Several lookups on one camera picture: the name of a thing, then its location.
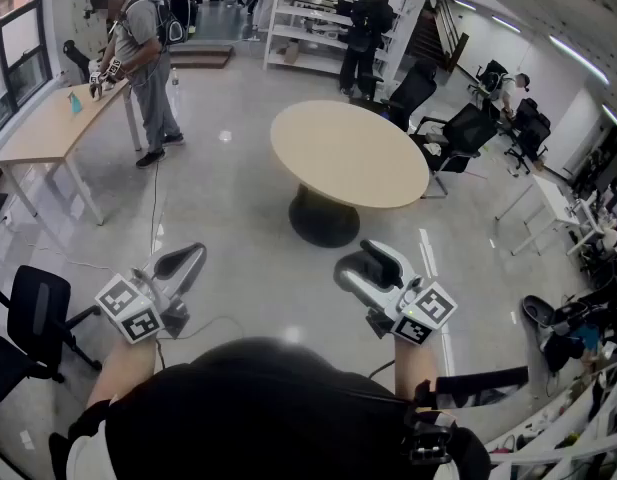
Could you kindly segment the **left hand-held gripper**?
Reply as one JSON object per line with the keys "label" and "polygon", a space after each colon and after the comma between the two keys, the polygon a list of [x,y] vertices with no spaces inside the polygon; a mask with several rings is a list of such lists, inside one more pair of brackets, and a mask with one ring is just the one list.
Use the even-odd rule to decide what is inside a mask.
{"label": "left hand-held gripper", "polygon": [[115,274],[95,302],[129,344],[165,331],[176,339],[190,320],[181,295],[190,290],[207,259],[201,242],[153,253],[145,270]]}

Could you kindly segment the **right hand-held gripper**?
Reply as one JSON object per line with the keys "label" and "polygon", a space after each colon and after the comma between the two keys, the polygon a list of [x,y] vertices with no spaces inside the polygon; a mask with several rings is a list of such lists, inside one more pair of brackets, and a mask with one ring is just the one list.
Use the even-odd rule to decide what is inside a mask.
{"label": "right hand-held gripper", "polygon": [[366,321],[379,338],[392,334],[410,344],[423,344],[447,324],[458,304],[438,282],[423,286],[410,261],[385,243],[362,240],[360,246],[371,258],[365,273],[379,288],[344,269],[346,256],[336,263],[334,279],[369,307]]}

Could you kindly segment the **black oblong case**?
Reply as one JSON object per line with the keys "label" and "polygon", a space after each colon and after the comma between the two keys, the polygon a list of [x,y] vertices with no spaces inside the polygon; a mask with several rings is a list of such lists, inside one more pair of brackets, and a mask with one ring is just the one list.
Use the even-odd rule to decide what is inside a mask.
{"label": "black oblong case", "polygon": [[376,258],[366,251],[358,251],[343,258],[342,265],[378,288],[403,287],[400,267],[392,259]]}

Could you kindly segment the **person's right forearm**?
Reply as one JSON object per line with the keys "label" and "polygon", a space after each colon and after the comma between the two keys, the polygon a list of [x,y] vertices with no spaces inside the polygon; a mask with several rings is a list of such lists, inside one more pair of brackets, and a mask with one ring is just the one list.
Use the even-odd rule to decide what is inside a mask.
{"label": "person's right forearm", "polygon": [[438,378],[437,359],[430,345],[413,345],[394,338],[394,392],[402,399],[412,400],[416,388],[424,381],[435,390]]}

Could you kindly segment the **person's black and white clothing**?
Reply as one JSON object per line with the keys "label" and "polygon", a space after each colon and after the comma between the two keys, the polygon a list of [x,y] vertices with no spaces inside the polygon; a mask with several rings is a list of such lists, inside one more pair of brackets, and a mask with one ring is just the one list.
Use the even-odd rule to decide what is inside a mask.
{"label": "person's black and white clothing", "polygon": [[416,466],[402,445],[412,400],[315,352],[245,338],[85,408],[49,439],[56,480],[488,480],[490,457],[458,427],[452,460]]}

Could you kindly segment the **black oval base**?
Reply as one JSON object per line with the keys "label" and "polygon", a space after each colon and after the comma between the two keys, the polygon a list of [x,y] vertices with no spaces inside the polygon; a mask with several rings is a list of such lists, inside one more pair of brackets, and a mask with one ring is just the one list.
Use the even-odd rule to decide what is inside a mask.
{"label": "black oval base", "polygon": [[536,329],[552,327],[556,323],[556,309],[538,296],[525,296],[521,301],[521,309]]}

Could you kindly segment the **black mesh visitor chair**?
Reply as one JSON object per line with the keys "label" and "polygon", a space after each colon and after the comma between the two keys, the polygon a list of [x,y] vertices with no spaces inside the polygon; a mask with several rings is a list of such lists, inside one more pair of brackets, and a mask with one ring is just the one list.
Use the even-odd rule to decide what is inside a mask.
{"label": "black mesh visitor chair", "polygon": [[[441,193],[424,193],[422,198],[446,198],[449,192],[439,175],[463,174],[469,163],[481,156],[480,149],[496,132],[494,122],[472,103],[465,105],[449,120],[424,116],[410,138],[423,154],[430,180],[438,185]],[[442,147],[441,155],[430,155],[424,148],[425,142],[439,143]]]}

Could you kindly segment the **rectangular wooden white-legged table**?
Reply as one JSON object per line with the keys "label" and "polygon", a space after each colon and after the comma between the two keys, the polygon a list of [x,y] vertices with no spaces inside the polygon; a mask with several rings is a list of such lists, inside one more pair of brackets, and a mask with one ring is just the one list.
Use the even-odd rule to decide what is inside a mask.
{"label": "rectangular wooden white-legged table", "polygon": [[[72,114],[67,98],[71,91],[77,94],[83,106],[77,115]],[[24,119],[0,149],[0,169],[4,177],[26,210],[39,223],[43,223],[44,219],[16,180],[13,171],[16,166],[50,164],[53,168],[65,167],[96,224],[104,224],[104,217],[81,178],[72,153],[86,132],[118,100],[124,102],[129,128],[127,135],[132,140],[134,150],[140,152],[142,146],[131,101],[131,87],[126,80],[105,91],[99,101],[91,98],[87,84],[54,91]]]}

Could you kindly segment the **black high-back office chair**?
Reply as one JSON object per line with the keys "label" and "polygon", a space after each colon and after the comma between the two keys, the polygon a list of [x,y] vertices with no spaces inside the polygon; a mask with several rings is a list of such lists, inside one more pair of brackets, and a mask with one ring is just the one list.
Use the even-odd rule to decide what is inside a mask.
{"label": "black high-back office chair", "polygon": [[350,103],[378,115],[382,112],[389,112],[389,121],[403,132],[407,132],[412,113],[437,89],[436,73],[437,65],[433,61],[419,59],[388,99],[374,101],[371,98],[352,98]]}

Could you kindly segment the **wooden step platform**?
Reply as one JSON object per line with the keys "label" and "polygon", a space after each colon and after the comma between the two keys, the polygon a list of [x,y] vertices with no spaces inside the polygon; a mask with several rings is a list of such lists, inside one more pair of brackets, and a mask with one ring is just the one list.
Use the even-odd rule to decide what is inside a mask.
{"label": "wooden step platform", "polygon": [[171,65],[176,69],[223,69],[233,54],[232,45],[183,44],[170,48]]}

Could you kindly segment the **white shelving unit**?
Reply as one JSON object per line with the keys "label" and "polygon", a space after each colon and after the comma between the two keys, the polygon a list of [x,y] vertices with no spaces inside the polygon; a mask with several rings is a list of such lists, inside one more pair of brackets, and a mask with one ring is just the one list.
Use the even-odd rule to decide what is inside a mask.
{"label": "white shelving unit", "polygon": [[[351,27],[350,8],[357,0],[269,0],[263,67],[284,66],[335,75],[340,73]],[[425,0],[389,0],[394,20],[382,35],[373,64],[374,75],[388,84],[397,72]],[[289,41],[300,43],[294,65],[284,63]]]}

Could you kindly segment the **white storage rack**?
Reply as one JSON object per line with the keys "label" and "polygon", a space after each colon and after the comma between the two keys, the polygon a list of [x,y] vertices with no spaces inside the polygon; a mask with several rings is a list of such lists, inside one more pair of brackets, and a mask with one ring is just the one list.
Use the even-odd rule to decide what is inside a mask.
{"label": "white storage rack", "polygon": [[617,480],[617,361],[486,444],[489,480]]}

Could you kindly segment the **dark staircase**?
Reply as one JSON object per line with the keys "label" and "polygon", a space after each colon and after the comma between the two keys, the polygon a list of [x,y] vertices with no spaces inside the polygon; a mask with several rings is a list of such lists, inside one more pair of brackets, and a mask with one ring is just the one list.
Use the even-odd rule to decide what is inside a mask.
{"label": "dark staircase", "polygon": [[425,0],[406,54],[415,60],[430,60],[451,74],[458,67],[468,40],[469,35],[459,31],[448,0]]}

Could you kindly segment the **black framed window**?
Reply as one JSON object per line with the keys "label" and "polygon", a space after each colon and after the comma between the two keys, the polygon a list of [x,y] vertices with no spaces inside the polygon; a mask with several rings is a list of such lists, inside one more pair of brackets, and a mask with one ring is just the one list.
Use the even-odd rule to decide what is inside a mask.
{"label": "black framed window", "polygon": [[42,0],[0,0],[0,132],[50,81]]}

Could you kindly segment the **round beige pedestal table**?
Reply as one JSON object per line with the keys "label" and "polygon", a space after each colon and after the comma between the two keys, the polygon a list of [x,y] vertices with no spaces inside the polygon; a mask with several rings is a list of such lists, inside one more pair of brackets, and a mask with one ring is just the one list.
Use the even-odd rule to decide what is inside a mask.
{"label": "round beige pedestal table", "polygon": [[321,248],[351,243],[360,230],[360,210],[407,207],[429,185],[427,162],[407,133],[350,103],[293,104],[274,118],[270,141],[298,183],[290,224]]}

